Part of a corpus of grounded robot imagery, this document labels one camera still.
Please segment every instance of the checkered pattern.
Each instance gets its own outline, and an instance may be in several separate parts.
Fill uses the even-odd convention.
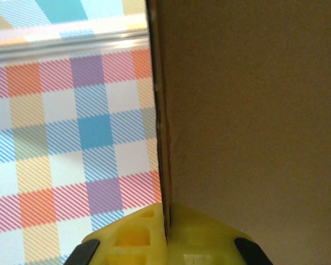
[[[0,264],[161,201],[148,49],[0,67]]]
[[[0,0],[0,46],[145,29],[145,8],[145,0]]]

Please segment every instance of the cardboard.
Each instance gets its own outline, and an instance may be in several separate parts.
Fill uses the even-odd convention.
[[[331,1],[162,0],[157,15],[173,200],[274,264],[331,264]]]

